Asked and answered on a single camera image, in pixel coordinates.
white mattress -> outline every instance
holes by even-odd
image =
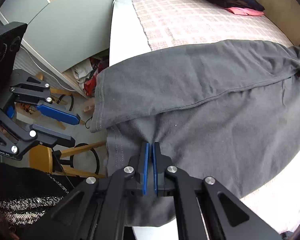
[[[229,17],[238,17],[230,13],[228,15]],[[274,24],[271,28],[278,31]],[[263,40],[278,42],[271,33],[267,33],[267,38]],[[286,37],[283,40],[282,43],[285,43],[285,46],[290,44]],[[116,0],[111,26],[110,65],[150,51],[147,36],[138,19],[132,0]],[[278,233],[294,231],[300,224],[300,152],[274,179],[245,196],[241,201]],[[161,228],[135,227],[134,231],[138,240],[178,239],[175,220]]]

metal screw head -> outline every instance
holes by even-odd
[[[86,179],[86,183],[88,184],[95,184],[96,181],[97,179],[95,177],[87,177]]]
[[[13,152],[13,153],[16,153],[17,151],[18,151],[18,147],[17,146],[12,146],[11,147],[11,151]]]
[[[124,170],[125,173],[133,173],[134,168],[131,167],[131,166],[127,166],[123,170]]]
[[[176,173],[178,168],[176,166],[169,166],[167,170],[171,173]]]
[[[35,137],[37,135],[37,133],[35,132],[35,130],[31,130],[29,132],[29,134],[30,134],[31,137]]]
[[[205,181],[207,184],[209,184],[209,185],[213,185],[213,184],[216,182],[216,180],[214,179],[214,177],[211,177],[211,176],[206,177],[206,178],[204,179],[204,181]]]
[[[42,199],[39,198],[39,197],[37,197],[37,202],[38,202],[38,203],[41,203],[41,204],[43,203]]]

floor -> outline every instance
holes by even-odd
[[[70,97],[64,97],[64,100],[68,102],[68,105],[65,105],[66,109],[69,109],[70,103],[71,103],[71,98]],[[82,96],[77,96],[74,97],[74,107],[72,109],[73,113],[79,114],[82,120],[86,121],[88,120],[91,115],[87,115],[83,113],[82,111],[82,106],[86,99]],[[24,116],[20,116],[19,113],[17,113],[17,119],[21,119],[23,122],[28,122],[27,118]],[[39,116],[38,118],[34,119],[33,121],[34,124],[38,124],[41,126],[44,126],[48,129],[55,130],[67,135],[71,135],[75,141],[76,145],[79,143],[95,143],[95,142],[100,142],[100,141],[105,141],[106,140],[106,130],[96,132],[96,133],[90,133],[89,129],[85,128],[85,125],[79,124],[79,125],[70,125],[63,123],[64,126],[66,127],[65,130],[60,128],[57,124],[57,121],[54,119],[51,119],[49,117],[46,117],[44,115]],[[65,149],[65,147],[62,146],[55,146],[54,150],[61,150]],[[96,152],[98,153],[99,159],[100,159],[100,174],[105,174],[105,167],[103,165],[104,161],[107,159],[106,155],[106,147],[100,147],[96,149]],[[21,161],[16,161],[7,157],[2,157],[2,161],[16,166],[16,167],[29,167],[29,155],[26,153],[23,156],[23,159]],[[90,171],[90,172],[95,172],[96,170],[96,159],[92,152],[87,151],[81,154],[78,154],[74,157],[74,168],[83,170],[83,171]]]

stitching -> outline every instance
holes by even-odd
[[[97,115],[97,122],[96,122],[96,128],[98,130],[98,118],[99,118],[99,113],[100,113],[100,107],[101,107],[101,97],[100,97],[100,86],[98,86],[98,91],[99,91],[99,111],[98,111],[98,115]]]
[[[294,73],[293,75],[290,75],[290,74],[287,74],[286,76],[283,76],[283,79],[280,79],[274,83],[277,83],[277,82],[281,82],[287,78],[290,78],[291,76],[294,76],[296,73]],[[264,83],[264,82],[267,82],[267,81],[271,81],[271,80],[276,80],[278,77],[274,77],[274,78],[271,78],[271,79],[267,79],[267,80],[263,80],[263,81],[260,81],[260,82],[257,82],[257,83],[253,83],[249,86],[245,86],[245,87],[239,87],[239,88],[234,88],[234,89],[228,89],[228,90],[225,90],[223,91],[222,93],[218,94],[218,95],[215,95],[215,96],[212,96],[212,97],[209,97],[209,98],[205,98],[205,99],[202,99],[200,101],[197,101],[193,104],[189,104],[189,105],[186,105],[186,106],[176,106],[176,107],[173,107],[173,108],[169,108],[169,109],[163,109],[162,111],[158,112],[157,114],[160,114],[160,113],[163,113],[163,112],[169,112],[169,111],[174,111],[176,109],[187,109],[189,106],[196,106],[196,105],[200,105],[200,104],[203,104],[205,102],[208,102],[210,101],[210,99],[213,99],[213,98],[218,98],[220,97],[221,95],[223,94],[228,94],[228,93],[231,93],[231,92],[240,92],[240,91],[245,91],[246,89],[247,90],[250,90],[250,89],[253,89],[253,88],[257,88],[257,87],[260,87],[259,84],[261,83]]]
[[[102,113],[103,113],[103,110],[105,109],[105,96],[103,94],[103,84],[104,83],[105,83],[105,72],[103,71],[102,90],[101,90],[101,95],[102,95],[102,100],[103,100],[103,108],[101,109],[101,115],[100,115],[100,130],[101,130]]]
[[[119,134],[120,134],[121,162],[122,162],[122,164],[123,164],[122,134],[121,134],[119,128],[117,127],[117,125],[115,124],[114,126],[117,128],[117,130],[118,130],[118,132],[119,132]]]
[[[114,132],[114,143],[115,143],[115,152],[116,152],[115,167],[117,168],[117,165],[118,165],[117,136],[115,134],[115,130],[113,129],[113,127],[111,127],[111,129]]]

